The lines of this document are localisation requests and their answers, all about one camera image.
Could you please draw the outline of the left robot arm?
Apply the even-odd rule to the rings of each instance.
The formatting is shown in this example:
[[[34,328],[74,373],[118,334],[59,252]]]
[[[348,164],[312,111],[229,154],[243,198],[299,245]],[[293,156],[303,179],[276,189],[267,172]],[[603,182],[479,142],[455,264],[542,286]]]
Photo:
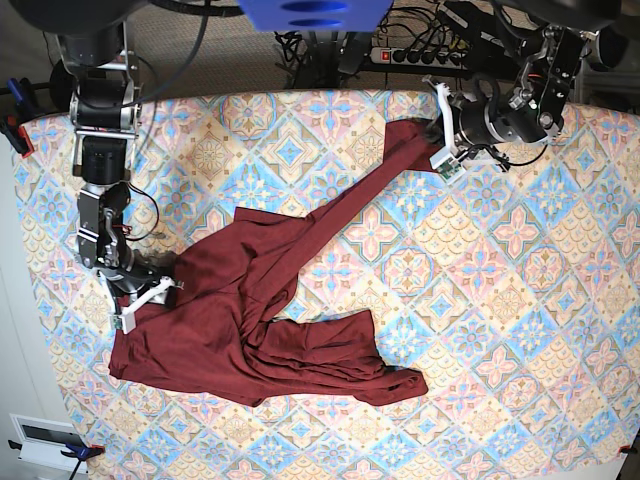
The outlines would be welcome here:
[[[425,131],[434,145],[430,167],[447,178],[480,151],[509,170],[514,164],[498,145],[544,144],[555,137],[586,46],[623,11],[620,1],[512,1],[510,7],[540,22],[524,31],[509,22],[505,5],[491,4],[498,36],[519,67],[512,88],[502,92],[493,76],[481,72],[471,78],[472,99],[444,83],[433,87],[440,114]]]

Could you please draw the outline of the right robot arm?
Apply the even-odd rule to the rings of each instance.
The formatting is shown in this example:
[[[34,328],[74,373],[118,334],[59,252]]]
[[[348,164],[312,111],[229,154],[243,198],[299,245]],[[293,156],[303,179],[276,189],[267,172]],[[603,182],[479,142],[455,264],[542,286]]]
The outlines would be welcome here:
[[[100,274],[112,317],[132,319],[148,302],[163,304],[176,283],[129,246],[123,214],[130,203],[128,160],[135,156],[142,98],[139,60],[127,27],[141,1],[14,1],[32,27],[55,35],[72,76],[69,116],[75,141],[72,173],[83,180],[77,204],[80,263]]]

